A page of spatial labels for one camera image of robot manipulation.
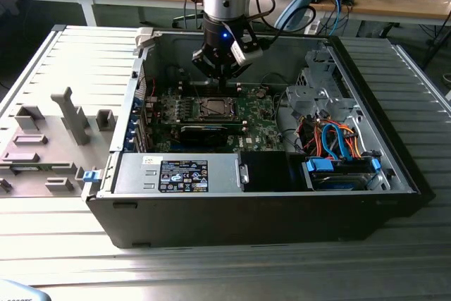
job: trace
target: metal bracket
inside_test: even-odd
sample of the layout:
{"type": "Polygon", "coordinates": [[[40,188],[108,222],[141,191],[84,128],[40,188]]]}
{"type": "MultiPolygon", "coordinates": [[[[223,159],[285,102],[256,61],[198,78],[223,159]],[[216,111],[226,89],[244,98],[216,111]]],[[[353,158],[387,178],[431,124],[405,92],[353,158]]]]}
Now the metal bracket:
{"type": "Polygon", "coordinates": [[[140,27],[137,30],[135,43],[138,49],[143,49],[145,47],[154,44],[154,38],[160,37],[160,32],[155,32],[153,27],[140,27]]]}

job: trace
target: blue latch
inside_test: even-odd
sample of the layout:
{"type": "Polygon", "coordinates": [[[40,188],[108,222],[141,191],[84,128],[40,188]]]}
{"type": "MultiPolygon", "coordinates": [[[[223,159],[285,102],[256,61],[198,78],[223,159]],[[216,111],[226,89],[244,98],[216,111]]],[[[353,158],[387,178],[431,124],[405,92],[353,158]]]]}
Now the blue latch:
{"type": "Polygon", "coordinates": [[[98,183],[100,181],[101,170],[85,171],[83,174],[84,183],[98,183]]]}
{"type": "Polygon", "coordinates": [[[307,162],[309,172],[333,172],[333,164],[330,159],[313,158],[307,162]]]}
{"type": "Polygon", "coordinates": [[[376,172],[379,172],[381,170],[381,163],[377,159],[371,160],[371,165],[373,165],[373,168],[376,172]]]}

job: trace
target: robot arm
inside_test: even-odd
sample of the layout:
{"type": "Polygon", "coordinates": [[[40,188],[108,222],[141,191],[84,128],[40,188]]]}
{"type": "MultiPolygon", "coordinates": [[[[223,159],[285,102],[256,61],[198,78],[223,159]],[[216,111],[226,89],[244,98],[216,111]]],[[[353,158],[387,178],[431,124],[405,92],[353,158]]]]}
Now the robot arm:
{"type": "Polygon", "coordinates": [[[247,0],[204,0],[204,44],[192,62],[220,84],[239,76],[263,54],[245,17],[246,7],[247,0]]]}
{"type": "MultiPolygon", "coordinates": [[[[293,1],[283,0],[285,4],[293,1]]],[[[304,16],[305,7],[311,0],[296,0],[294,10],[297,18],[304,16]]],[[[269,48],[267,39],[257,39],[249,21],[270,14],[270,11],[252,15],[247,18],[249,0],[203,0],[204,4],[204,43],[199,51],[195,51],[192,62],[208,78],[214,78],[223,86],[227,79],[236,78],[243,73],[253,61],[263,55],[263,50],[269,48]]],[[[274,21],[276,28],[283,30],[293,15],[283,11],[282,18],[286,23],[274,21]]]]}

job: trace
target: red wire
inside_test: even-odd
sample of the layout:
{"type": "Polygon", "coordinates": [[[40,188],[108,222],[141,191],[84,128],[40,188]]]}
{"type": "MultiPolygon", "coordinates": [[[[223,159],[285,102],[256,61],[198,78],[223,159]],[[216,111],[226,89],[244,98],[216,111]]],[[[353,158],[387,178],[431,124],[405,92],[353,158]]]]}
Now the red wire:
{"type": "Polygon", "coordinates": [[[151,98],[152,98],[152,97],[154,96],[154,94],[155,94],[155,89],[156,89],[156,86],[155,86],[155,78],[152,79],[152,83],[154,84],[154,88],[152,89],[152,94],[150,95],[151,98]]]}

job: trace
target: metal table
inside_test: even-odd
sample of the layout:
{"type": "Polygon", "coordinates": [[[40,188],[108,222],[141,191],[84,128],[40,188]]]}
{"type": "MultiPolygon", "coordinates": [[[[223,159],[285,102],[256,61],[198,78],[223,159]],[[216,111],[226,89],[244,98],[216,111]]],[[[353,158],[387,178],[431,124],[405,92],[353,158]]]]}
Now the metal table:
{"type": "MultiPolygon", "coordinates": [[[[134,30],[71,30],[78,35],[47,37],[2,103],[2,118],[56,47],[110,39],[104,48],[132,49],[119,36],[134,30]]],[[[342,42],[437,194],[427,207],[361,242],[121,250],[79,197],[0,199],[0,278],[52,300],[449,300],[451,109],[400,47],[342,42]]]]}

